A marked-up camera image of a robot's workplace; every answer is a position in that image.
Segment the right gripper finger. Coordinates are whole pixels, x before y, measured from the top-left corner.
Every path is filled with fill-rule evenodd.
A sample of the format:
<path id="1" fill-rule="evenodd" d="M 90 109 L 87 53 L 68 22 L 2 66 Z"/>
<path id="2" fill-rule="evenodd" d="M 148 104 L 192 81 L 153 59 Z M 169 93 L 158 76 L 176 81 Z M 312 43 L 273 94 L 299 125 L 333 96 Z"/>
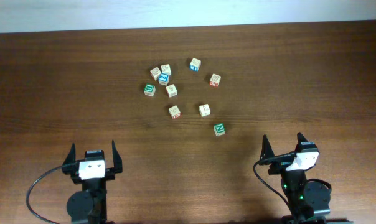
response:
<path id="1" fill-rule="evenodd" d="M 297 134 L 297 140 L 298 143 L 296 145 L 296 152 L 302 152 L 304 149 L 308 147 L 306 144 L 303 144 L 303 142 L 307 143 L 307 139 L 303 136 L 301 132 Z"/>
<path id="2" fill-rule="evenodd" d="M 269 165 L 274 162 L 275 154 L 272 150 L 272 146 L 267 138 L 267 135 L 262 137 L 262 147 L 259 158 L 259 165 Z"/>

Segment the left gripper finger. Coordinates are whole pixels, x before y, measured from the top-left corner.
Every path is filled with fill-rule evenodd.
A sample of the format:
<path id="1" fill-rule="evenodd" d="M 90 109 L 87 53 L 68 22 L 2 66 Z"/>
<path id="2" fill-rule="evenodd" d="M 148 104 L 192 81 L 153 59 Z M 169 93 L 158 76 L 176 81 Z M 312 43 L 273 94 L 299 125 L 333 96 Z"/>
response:
<path id="1" fill-rule="evenodd" d="M 73 174 L 76 168 L 76 150 L 73 143 L 71 149 L 63 162 L 62 172 L 64 174 Z"/>
<path id="2" fill-rule="evenodd" d="M 111 142 L 112 145 L 112 155 L 113 155 L 113 172 L 114 173 L 122 173 L 123 172 L 123 161 L 116 149 L 115 142 Z"/>

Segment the green N wooden block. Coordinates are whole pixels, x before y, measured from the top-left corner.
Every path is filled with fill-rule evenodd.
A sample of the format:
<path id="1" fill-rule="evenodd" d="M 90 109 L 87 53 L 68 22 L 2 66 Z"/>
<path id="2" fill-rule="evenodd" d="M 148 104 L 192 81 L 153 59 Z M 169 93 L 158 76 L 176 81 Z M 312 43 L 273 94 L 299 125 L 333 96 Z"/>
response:
<path id="1" fill-rule="evenodd" d="M 226 133 L 225 126 L 223 125 L 223 123 L 216 124 L 214 126 L 214 133 L 216 136 L 221 136 Z"/>

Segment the plain wooden block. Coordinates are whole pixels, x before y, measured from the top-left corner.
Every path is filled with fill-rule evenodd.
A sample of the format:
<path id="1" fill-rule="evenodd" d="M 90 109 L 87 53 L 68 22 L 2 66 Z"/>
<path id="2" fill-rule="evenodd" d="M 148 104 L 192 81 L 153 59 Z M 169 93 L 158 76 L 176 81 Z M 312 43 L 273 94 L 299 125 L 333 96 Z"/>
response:
<path id="1" fill-rule="evenodd" d="M 208 116 L 211 114 L 210 106 L 208 104 L 200 105 L 199 112 L 201 117 Z"/>
<path id="2" fill-rule="evenodd" d="M 173 96 L 176 96 L 178 94 L 175 84 L 167 86 L 166 91 L 167 91 L 167 94 L 170 98 L 173 97 Z"/>

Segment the red-sided block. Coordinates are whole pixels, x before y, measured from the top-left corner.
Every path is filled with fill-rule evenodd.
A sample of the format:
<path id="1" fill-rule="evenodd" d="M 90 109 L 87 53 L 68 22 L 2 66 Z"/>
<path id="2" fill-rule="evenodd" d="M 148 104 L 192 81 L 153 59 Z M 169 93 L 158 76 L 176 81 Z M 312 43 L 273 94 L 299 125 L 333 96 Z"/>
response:
<path id="1" fill-rule="evenodd" d="M 212 74 L 209 84 L 214 87 L 218 87 L 221 81 L 221 76 L 217 74 Z"/>
<path id="2" fill-rule="evenodd" d="M 181 111 L 179 110 L 177 105 L 170 107 L 168 111 L 172 119 L 177 119 L 181 117 Z"/>

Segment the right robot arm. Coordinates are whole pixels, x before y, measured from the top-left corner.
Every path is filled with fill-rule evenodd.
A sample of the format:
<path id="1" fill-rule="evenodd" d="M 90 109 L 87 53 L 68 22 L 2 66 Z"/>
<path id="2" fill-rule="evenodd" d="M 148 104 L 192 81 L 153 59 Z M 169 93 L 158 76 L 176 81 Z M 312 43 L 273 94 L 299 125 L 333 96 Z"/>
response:
<path id="1" fill-rule="evenodd" d="M 331 184 L 306 177 L 306 171 L 316 165 L 319 149 L 301 133 L 297 134 L 297 140 L 294 151 L 277 156 L 263 135 L 260 158 L 253 166 L 268 166 L 269 175 L 281 176 L 282 194 L 264 180 L 260 181 L 281 197 L 290 210 L 290 215 L 282 217 L 282 223 L 325 223 L 325 216 L 331 212 Z"/>

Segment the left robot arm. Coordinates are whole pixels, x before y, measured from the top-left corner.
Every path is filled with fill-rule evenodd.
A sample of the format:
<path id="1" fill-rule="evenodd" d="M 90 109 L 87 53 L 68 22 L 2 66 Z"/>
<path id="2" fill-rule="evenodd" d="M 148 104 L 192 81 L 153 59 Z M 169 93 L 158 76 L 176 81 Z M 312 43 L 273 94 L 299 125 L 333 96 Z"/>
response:
<path id="1" fill-rule="evenodd" d="M 75 145 L 63 162 L 62 172 L 69 175 L 72 182 L 81 185 L 67 202 L 67 213 L 72 223 L 106 224 L 108 223 L 106 203 L 106 183 L 115 180 L 122 173 L 123 162 L 115 142 L 111 142 L 113 167 L 107 168 L 105 153 L 102 150 L 86 151 L 84 158 L 76 159 Z"/>

